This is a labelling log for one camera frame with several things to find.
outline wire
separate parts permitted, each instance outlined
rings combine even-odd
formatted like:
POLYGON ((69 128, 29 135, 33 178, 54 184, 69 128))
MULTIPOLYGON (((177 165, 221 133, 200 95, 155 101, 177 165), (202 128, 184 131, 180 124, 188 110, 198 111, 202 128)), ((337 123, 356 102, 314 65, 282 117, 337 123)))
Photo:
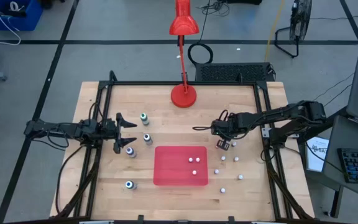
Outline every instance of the wire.
POLYGON ((339 18, 325 18, 325 17, 319 17, 319 18, 310 18, 310 19, 314 19, 314 20, 317 20, 317 19, 327 19, 327 20, 338 20, 338 19, 348 19, 347 17, 339 17, 339 18))
POLYGON ((51 145, 51 144, 49 144, 49 143, 47 143, 47 142, 44 142, 44 141, 41 141, 41 140, 32 140, 32 141, 42 142, 42 143, 47 144, 48 146, 50 146, 50 147, 52 147, 52 148, 54 148, 54 149, 57 149, 57 150, 60 150, 60 151, 65 152, 64 149, 60 149, 60 148, 58 148, 58 147, 55 147, 55 146, 53 146, 53 145, 51 145))
POLYGON ((316 157, 317 157, 318 159, 320 159, 322 162, 326 162, 326 163, 329 164, 331 167, 333 167, 334 169, 338 170, 340 173, 342 173, 343 175, 345 175, 347 178, 352 179, 352 180, 354 180, 356 183, 358 183, 358 180, 356 180, 356 179, 352 178, 351 176, 349 176, 349 174, 347 174, 346 172, 344 172, 342 169, 336 167, 336 166, 335 166, 334 164, 332 164, 331 162, 326 161, 325 159, 323 159, 323 158, 317 156, 317 155, 313 152, 313 150, 311 150, 311 148, 309 147, 308 141, 305 141, 305 143, 306 143, 306 147, 309 149, 309 151, 310 151, 314 156, 316 156, 316 157))
POLYGON ((205 131, 211 129, 211 127, 192 127, 195 131, 205 131))
POLYGON ((206 49, 209 53, 209 59, 206 63, 212 63, 212 60, 214 58, 214 52, 212 51, 212 49, 206 45, 206 44, 202 44, 200 43, 201 40, 203 39, 203 35, 204 35, 204 28, 205 28, 205 24, 206 24, 206 18, 208 16, 208 10, 209 10, 209 5, 211 4, 211 0, 208 0, 208 4, 204 7, 206 7, 206 13, 205 13, 205 18, 204 18, 204 24, 203 24, 203 30, 201 31, 201 36, 200 36, 200 39, 197 41, 197 43, 195 44, 191 44, 189 46, 189 48, 187 49, 187 57, 189 58, 189 60, 192 62, 192 64, 194 66, 197 66, 197 64, 199 64, 198 62, 194 61, 193 60, 193 57, 191 56, 191 50, 193 49, 193 47, 195 46, 200 46, 200 47, 203 47, 204 49, 206 49))
POLYGON ((18 38, 18 41, 17 41, 16 44, 12 44, 12 43, 8 43, 8 42, 1 42, 1 41, 0 41, 0 44, 13 45, 13 46, 19 45, 19 44, 22 42, 22 39, 19 37, 19 35, 17 35, 9 26, 7 26, 7 25, 5 24, 5 22, 4 22, 3 19, 1 18, 1 15, 0 15, 0 21, 6 26, 6 28, 8 28, 8 29, 18 38))
POLYGON ((264 161, 264 162, 270 162, 275 156, 276 156, 276 150, 274 149, 274 152, 273 152, 273 156, 272 157, 269 157, 269 159, 264 159, 263 157, 262 157, 262 154, 265 152, 265 149, 263 149, 262 150, 262 152, 260 152, 260 159, 262 160, 262 161, 264 161))
POLYGON ((203 24, 203 30, 201 31, 201 37, 200 39, 197 41, 197 44, 201 42, 201 39, 203 38, 203 34, 204 34, 204 28, 205 28, 205 24, 206 24, 206 18, 208 16, 208 9, 209 9, 209 4, 211 3, 211 0, 208 0, 208 4, 206 6, 208 6, 206 8, 206 14, 205 14, 205 18, 204 18, 204 24, 203 24))
POLYGON ((316 101, 317 98, 319 98, 320 96, 323 96, 323 95, 326 94, 330 89, 334 88, 334 87, 337 86, 338 84, 340 84, 340 83, 346 81, 346 80, 347 80, 348 78, 350 78, 353 74, 354 74, 354 73, 352 73, 351 75, 349 75, 349 76, 348 76, 347 78, 345 78, 344 80, 341 80, 341 81, 337 82, 337 83, 336 83, 335 85, 333 85, 332 87, 328 88, 324 93, 318 95, 313 101, 316 101))
POLYGON ((80 149, 82 149, 83 147, 84 147, 84 146, 80 146, 80 147, 79 147, 77 150, 75 150, 71 155, 69 155, 69 156, 67 157, 67 159, 65 160, 65 162, 63 163, 62 167, 61 167, 60 170, 59 170, 59 174, 58 174, 58 177, 57 177, 56 194, 55 194, 55 208, 56 208, 56 211, 57 211, 58 214, 60 213, 59 205, 58 205, 59 188, 60 188, 60 177, 62 176, 63 168, 66 166, 67 162, 68 162, 75 154, 77 154, 77 152, 79 152, 80 149))
POLYGON ((328 101, 328 103, 326 103, 324 105, 324 107, 326 107, 330 102, 332 102, 333 100, 335 100, 340 94, 342 94, 343 92, 345 92, 345 90, 347 90, 350 86, 352 86, 352 84, 348 85, 345 89, 343 89, 340 93, 338 93, 334 98, 332 98, 330 101, 328 101))
POLYGON ((266 54, 265 54, 265 62, 267 62, 267 59, 269 57, 270 40, 273 38, 278 19, 280 18, 281 11, 283 10, 283 6, 284 6, 284 0, 281 0, 280 8, 278 9, 276 19, 274 20, 272 30, 270 31, 270 35, 268 37, 267 46, 266 46, 266 54))
POLYGON ((289 150, 291 150, 291 151, 293 151, 293 152, 296 152, 297 154, 301 154, 299 151, 297 151, 297 150, 295 150, 295 149, 291 149, 291 148, 289 148, 289 147, 286 147, 286 146, 284 146, 284 149, 289 149, 289 150))
POLYGON ((230 14, 230 6, 226 1, 223 0, 216 0, 212 5, 210 4, 210 0, 208 1, 208 4, 206 6, 197 7, 197 9, 201 9, 201 13, 204 15, 210 15, 213 14, 214 16, 227 16, 230 14), (221 12, 221 9, 223 9, 223 6, 226 7, 226 11, 221 12))
POLYGON ((89 109, 89 111, 88 111, 88 126, 89 125, 91 125, 91 113, 92 113, 92 109, 93 109, 93 107, 94 106, 97 106, 98 108, 98 111, 99 111, 99 114, 100 114, 100 117, 102 117, 102 120, 100 121, 100 122, 103 122, 104 121, 104 118, 103 118, 103 114, 102 114, 102 112, 101 112, 101 110, 100 110, 100 107, 99 107, 99 104, 98 104, 99 102, 94 102, 92 105, 91 105, 91 108, 89 109))

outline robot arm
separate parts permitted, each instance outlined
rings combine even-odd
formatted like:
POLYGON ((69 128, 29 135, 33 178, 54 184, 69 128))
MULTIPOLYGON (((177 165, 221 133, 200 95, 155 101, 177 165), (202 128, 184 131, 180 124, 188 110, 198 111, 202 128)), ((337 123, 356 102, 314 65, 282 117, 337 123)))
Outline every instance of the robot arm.
MULTIPOLYGON (((223 111, 218 119, 212 121, 212 135, 218 135, 222 138, 216 144, 217 147, 228 150, 227 141, 232 139, 241 139, 254 128, 278 121, 291 120, 281 128, 268 129, 264 133, 264 138, 270 141, 271 146, 283 147, 283 144, 292 134, 303 131, 306 128, 318 126, 326 121, 324 107, 321 103, 315 101, 300 101, 287 106, 277 108, 262 113, 230 113, 223 111)), ((194 127, 193 129, 201 131, 206 128, 194 127)))
POLYGON ((81 144, 96 145, 100 140, 115 139, 114 152, 119 154, 121 148, 135 141, 136 138, 121 138, 121 128, 133 128, 132 124, 117 113, 116 121, 106 119, 97 122, 95 119, 87 119, 79 123, 47 123, 41 119, 27 122, 24 134, 31 140, 45 136, 75 139, 81 144))

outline small vial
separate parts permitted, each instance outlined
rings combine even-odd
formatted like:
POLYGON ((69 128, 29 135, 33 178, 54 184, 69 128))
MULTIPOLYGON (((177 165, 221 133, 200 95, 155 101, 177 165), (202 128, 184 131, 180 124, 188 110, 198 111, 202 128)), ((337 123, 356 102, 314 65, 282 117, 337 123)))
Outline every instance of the small vial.
POLYGON ((149 134, 144 134, 143 139, 146 142, 146 145, 150 146, 153 144, 152 137, 149 134))
POLYGON ((129 180, 125 183, 125 187, 127 187, 129 190, 135 190, 137 185, 129 180))
POLYGON ((143 125, 149 125, 149 119, 147 117, 147 114, 142 113, 140 115, 140 119, 142 120, 143 125))
POLYGON ((129 157, 131 158, 135 158, 136 157, 136 152, 133 148, 128 147, 125 152, 128 154, 129 157))

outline red tray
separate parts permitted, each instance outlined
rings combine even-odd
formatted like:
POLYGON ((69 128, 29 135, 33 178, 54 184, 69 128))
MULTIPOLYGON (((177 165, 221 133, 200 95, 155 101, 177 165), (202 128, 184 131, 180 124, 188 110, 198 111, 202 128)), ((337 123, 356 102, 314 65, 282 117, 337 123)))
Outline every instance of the red tray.
POLYGON ((159 186, 208 184, 208 160, 204 146, 158 146, 155 148, 153 182, 159 186))

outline electric fan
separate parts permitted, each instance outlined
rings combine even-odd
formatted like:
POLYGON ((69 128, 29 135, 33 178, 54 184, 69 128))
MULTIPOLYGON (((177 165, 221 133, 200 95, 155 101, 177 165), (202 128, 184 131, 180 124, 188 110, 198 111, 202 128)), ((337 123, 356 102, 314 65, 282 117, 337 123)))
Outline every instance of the electric fan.
POLYGON ((289 27, 282 28, 276 31, 276 38, 274 45, 286 54, 295 58, 299 55, 299 42, 305 39, 309 27, 310 14, 311 14, 312 0, 295 0, 292 5, 291 24, 289 27), (296 44, 296 55, 291 54, 285 49, 278 46, 277 36, 280 31, 290 30, 290 40, 296 44))

